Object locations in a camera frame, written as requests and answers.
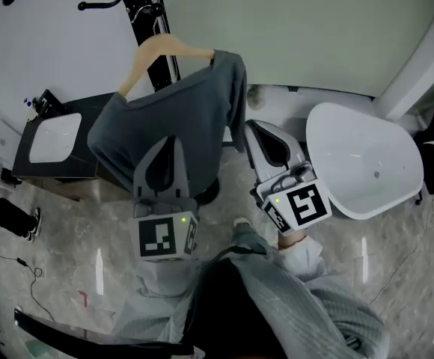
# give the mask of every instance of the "bathtub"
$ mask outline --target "bathtub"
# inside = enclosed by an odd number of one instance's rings
[[[420,153],[395,123],[324,102],[310,112],[306,133],[315,174],[347,217],[373,217],[421,189]]]

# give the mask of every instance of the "person's leg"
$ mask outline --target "person's leg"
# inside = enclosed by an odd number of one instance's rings
[[[268,254],[271,251],[267,241],[257,234],[246,218],[238,217],[234,219],[233,229],[232,245],[246,246],[256,253]]]
[[[40,226],[39,217],[26,214],[19,207],[4,198],[0,198],[0,226],[17,236],[31,240]]]

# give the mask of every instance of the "person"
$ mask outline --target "person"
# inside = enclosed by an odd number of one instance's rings
[[[209,263],[139,262],[139,288],[114,334],[187,343],[205,358],[383,359],[389,335],[368,304],[328,271],[302,231],[271,248],[245,218]]]
[[[28,215],[5,198],[0,198],[0,226],[32,242],[40,234],[42,213],[36,207],[33,215]]]

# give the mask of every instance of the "white sink basin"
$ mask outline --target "white sink basin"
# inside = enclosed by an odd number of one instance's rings
[[[81,119],[80,113],[73,113],[43,121],[34,136],[29,161],[34,164],[62,162],[69,157]]]

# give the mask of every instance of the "marble floor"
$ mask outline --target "marble floor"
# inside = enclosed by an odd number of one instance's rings
[[[255,175],[246,155],[225,148],[220,179],[221,194],[200,211],[196,254],[213,257],[227,247],[238,215],[250,218],[275,243],[274,225],[248,195]],[[137,286],[126,224],[132,204],[76,203],[25,183],[9,199],[26,210],[41,206],[43,228],[32,244],[0,229],[0,255],[42,268],[34,295],[57,322],[109,332]],[[330,218],[308,229],[323,244],[328,267],[338,270],[385,321],[391,332],[390,358],[434,358],[433,199],[426,196],[421,206],[407,201],[367,221]],[[8,358],[31,358],[26,343],[32,338],[13,323],[15,306],[47,317],[29,295],[32,279],[26,268],[0,259],[0,339]],[[51,349],[40,358],[65,355]]]

